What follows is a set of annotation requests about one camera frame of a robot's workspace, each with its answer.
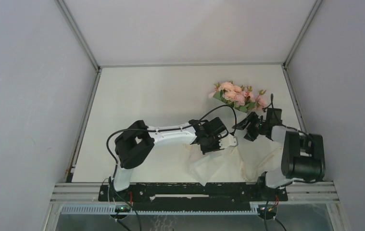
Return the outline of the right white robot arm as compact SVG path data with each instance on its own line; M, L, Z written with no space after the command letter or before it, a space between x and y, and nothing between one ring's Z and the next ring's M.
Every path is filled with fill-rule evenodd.
M244 139L248 141L264 136L282 144L280 166L263 172L257 179L261 184L256 187L256 193L262 200L269 200L274 196L275 189L284 188L294 182L321 182L325 176L323 137L284 125L281 115L281 109L270 107L265 116L251 112L233 126L235 130L244 130Z

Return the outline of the pink fake flower stem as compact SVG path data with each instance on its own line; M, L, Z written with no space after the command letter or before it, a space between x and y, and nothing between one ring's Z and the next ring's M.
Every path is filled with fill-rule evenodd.
M238 86L234 85L234 108L247 113L255 107L255 96L252 92L252 86Z
M264 97L267 90L260 90L258 96L255 99L253 111L263 111L268 107L267 99Z
M208 97L220 100L225 104L244 106L246 101L244 90L244 86L235 85L232 81L217 83Z

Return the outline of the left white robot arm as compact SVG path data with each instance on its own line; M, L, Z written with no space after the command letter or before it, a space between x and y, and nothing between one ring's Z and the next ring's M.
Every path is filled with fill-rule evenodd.
M115 149L110 155L116 161L111 178L110 195L118 201L127 198L133 169L140 166L155 147L172 144L197 144L203 154L237 146L233 133L228 132L219 117L212 120L192 119L177 126L148 126L143 120L115 132Z

